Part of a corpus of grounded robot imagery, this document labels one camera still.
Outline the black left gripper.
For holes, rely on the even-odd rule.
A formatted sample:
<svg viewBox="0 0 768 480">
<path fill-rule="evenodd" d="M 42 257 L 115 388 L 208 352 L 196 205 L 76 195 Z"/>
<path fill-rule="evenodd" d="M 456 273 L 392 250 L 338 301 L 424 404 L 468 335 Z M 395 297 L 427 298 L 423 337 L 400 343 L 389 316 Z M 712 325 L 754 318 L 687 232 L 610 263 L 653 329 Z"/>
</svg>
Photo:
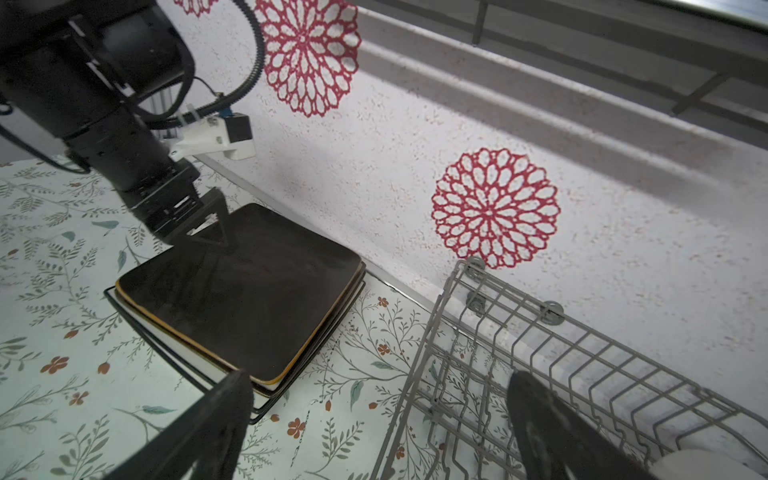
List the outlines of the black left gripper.
<svg viewBox="0 0 768 480">
<path fill-rule="evenodd" d="M 128 210 L 158 240 L 184 248 L 207 248 L 230 254 L 234 230 L 224 194 L 209 190 L 200 200 L 194 182 L 199 170 L 188 160 L 176 162 L 164 177 L 148 186 L 123 192 Z"/>
</svg>

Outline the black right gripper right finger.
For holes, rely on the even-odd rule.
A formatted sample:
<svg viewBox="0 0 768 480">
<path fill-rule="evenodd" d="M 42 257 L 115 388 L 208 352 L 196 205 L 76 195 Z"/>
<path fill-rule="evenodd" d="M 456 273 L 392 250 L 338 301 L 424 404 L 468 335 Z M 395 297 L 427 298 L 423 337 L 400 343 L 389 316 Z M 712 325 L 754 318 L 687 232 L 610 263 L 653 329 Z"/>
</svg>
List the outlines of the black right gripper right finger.
<svg viewBox="0 0 768 480">
<path fill-rule="evenodd" d="M 651 479 L 534 376 L 507 387 L 510 423 L 528 479 Z"/>
</svg>

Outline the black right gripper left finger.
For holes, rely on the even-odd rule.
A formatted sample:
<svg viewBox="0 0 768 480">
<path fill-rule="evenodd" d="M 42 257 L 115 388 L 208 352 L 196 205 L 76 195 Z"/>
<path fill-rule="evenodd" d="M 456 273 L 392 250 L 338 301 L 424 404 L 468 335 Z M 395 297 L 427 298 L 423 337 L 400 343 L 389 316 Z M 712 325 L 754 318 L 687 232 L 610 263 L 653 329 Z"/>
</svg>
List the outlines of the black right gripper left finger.
<svg viewBox="0 0 768 480">
<path fill-rule="evenodd" d="M 232 372 L 107 477 L 232 479 L 252 406 L 248 376 Z"/>
</svg>

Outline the black square plate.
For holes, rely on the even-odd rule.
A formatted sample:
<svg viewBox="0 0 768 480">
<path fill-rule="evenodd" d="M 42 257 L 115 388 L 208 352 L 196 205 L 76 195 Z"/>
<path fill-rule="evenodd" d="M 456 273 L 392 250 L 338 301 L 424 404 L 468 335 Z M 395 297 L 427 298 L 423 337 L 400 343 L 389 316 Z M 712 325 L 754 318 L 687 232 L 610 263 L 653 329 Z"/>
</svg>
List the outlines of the black square plate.
<svg viewBox="0 0 768 480">
<path fill-rule="evenodd" d="M 121 276 L 116 290 L 152 324 L 265 386 L 282 381 L 364 268 L 352 250 L 251 203 L 232 212 L 236 247 L 173 247 Z"/>
<path fill-rule="evenodd" d="M 265 385 L 258 383 L 255 380 L 251 381 L 257 396 L 264 398 L 273 397 L 278 393 L 280 388 L 287 386 L 289 381 L 301 374 L 303 369 L 313 360 L 315 355 L 322 349 L 327 340 L 335 332 L 353 302 L 359 296 L 364 286 L 365 273 L 366 264 L 362 261 L 346 292 L 330 312 L 329 318 L 323 323 L 320 330 L 310 340 L 308 346 L 297 357 L 293 365 L 287 370 L 287 373 L 280 381 L 275 385 Z"/>
</svg>

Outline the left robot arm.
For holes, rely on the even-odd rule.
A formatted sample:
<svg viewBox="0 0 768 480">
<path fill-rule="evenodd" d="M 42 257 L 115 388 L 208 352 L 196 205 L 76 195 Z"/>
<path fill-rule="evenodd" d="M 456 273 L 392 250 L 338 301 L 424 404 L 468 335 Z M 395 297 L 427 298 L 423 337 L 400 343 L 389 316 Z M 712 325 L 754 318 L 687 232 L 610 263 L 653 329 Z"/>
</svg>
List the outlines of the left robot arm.
<svg viewBox="0 0 768 480">
<path fill-rule="evenodd" d="M 153 1 L 5 1 L 1 98 L 108 180 L 162 242 L 231 252 L 223 194 L 199 194 L 199 171 L 175 160 L 142 109 L 154 93 L 194 80 L 192 54 Z"/>
</svg>

